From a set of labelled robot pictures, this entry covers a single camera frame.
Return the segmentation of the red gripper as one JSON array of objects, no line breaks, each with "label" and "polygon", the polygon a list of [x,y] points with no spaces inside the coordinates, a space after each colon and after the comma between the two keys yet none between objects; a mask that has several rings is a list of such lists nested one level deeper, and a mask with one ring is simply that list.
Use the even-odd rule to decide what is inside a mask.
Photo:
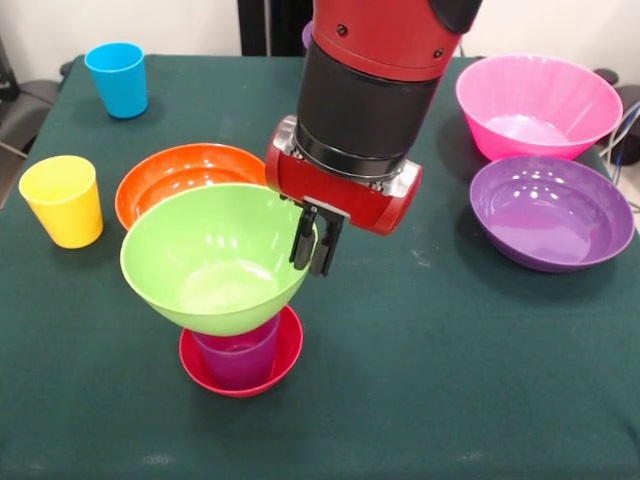
[{"label": "red gripper", "polygon": [[405,217],[422,180],[422,167],[405,160],[388,180],[353,180],[312,164],[295,145],[297,118],[288,115],[276,127],[267,148],[265,176],[274,191],[297,202],[308,201],[335,213],[322,213],[325,231],[316,242],[317,208],[309,203],[302,211],[289,261],[310,273],[326,277],[341,235],[344,217],[355,227],[379,235],[392,233]]}]

